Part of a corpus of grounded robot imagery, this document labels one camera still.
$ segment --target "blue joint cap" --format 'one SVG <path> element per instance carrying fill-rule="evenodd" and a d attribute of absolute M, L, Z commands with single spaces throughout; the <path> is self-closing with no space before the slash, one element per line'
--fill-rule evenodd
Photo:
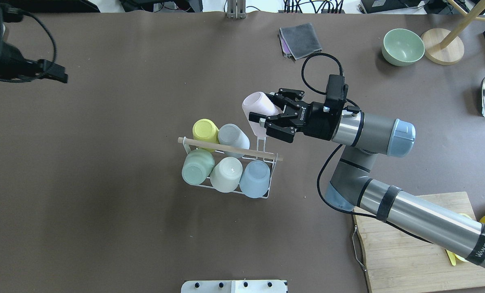
<path fill-rule="evenodd" d="M 406 156 L 415 141 L 415 127 L 412 123 L 396 119 L 391 132 L 391 139 L 387 147 L 387 156 L 404 157 Z"/>
<path fill-rule="evenodd" d="M 354 205 L 341 196 L 341 194 L 339 194 L 339 192 L 333 187 L 331 182 L 329 182 L 329 186 L 327 187 L 325 198 L 327 202 L 341 210 L 350 212 L 354 209 Z"/>

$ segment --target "cutting board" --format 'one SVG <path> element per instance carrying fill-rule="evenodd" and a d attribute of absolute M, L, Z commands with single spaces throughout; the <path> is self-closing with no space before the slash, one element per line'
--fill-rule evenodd
<path fill-rule="evenodd" d="M 475 219 L 465 192 L 421 195 L 429 202 Z M 368 213 L 361 208 L 356 212 Z M 457 261 L 438 245 L 410 237 L 376 219 L 354 216 L 371 293 L 424 293 L 485 286 L 485 269 Z"/>

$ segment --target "cup rack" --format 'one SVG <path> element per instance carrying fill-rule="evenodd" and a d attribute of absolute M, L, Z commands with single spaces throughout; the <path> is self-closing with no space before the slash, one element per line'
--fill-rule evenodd
<path fill-rule="evenodd" d="M 197 147 L 197 148 L 206 148 L 206 149 L 214 149 L 215 153 L 220 153 L 224 154 L 224 152 L 233 152 L 233 153 L 238 153 L 242 154 L 243 156 L 240 158 L 243 161 L 255 161 L 259 160 L 259 158 L 262 159 L 264 163 L 269 165 L 271 167 L 270 171 L 270 185 L 268 186 L 268 191 L 265 195 L 263 195 L 261 198 L 266 199 L 270 196 L 270 189 L 271 189 L 271 184 L 272 184 L 272 178 L 273 178 L 273 172 L 276 167 L 276 163 L 279 161 L 283 160 L 283 156 L 279 155 L 278 153 L 269 153 L 266 152 L 266 138 L 257 138 L 257 149 L 256 150 L 247 150 L 247 149 L 239 149 L 239 148 L 234 148 L 229 145 L 223 145 L 223 144 L 218 144 L 218 143 L 212 143 L 212 142 L 206 142 L 206 141 L 200 141 L 200 140 L 195 140 L 195 139 L 190 139 L 187 137 L 179 137 L 177 138 L 177 142 L 182 144 L 183 147 L 185 148 L 185 152 L 189 154 L 192 152 L 192 149 L 190 148 L 190 145 Z M 210 188 L 210 189 L 215 189 L 213 186 L 211 186 L 210 183 L 210 177 L 207 177 L 207 180 L 203 182 L 202 184 L 196 185 L 200 187 L 205 187 L 205 188 Z M 235 189 L 234 191 L 231 191 L 231 193 L 238 193 L 243 195 L 241 191 Z"/>

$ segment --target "bowl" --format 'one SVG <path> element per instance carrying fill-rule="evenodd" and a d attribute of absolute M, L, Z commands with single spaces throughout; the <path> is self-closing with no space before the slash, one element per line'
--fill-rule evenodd
<path fill-rule="evenodd" d="M 423 57 L 425 45 L 414 32 L 395 28 L 383 38 L 381 52 L 385 60 L 392 65 L 407 66 Z"/>

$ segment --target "yellow cup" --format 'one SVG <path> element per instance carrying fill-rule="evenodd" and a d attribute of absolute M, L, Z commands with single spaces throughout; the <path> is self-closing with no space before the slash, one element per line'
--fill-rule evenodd
<path fill-rule="evenodd" d="M 212 143 L 219 143 L 217 134 L 219 129 L 215 126 L 209 119 L 201 119 L 194 124 L 192 127 L 192 133 L 194 134 L 194 139 L 201 141 L 208 141 Z M 208 152 L 213 152 L 214 149 L 205 149 Z"/>

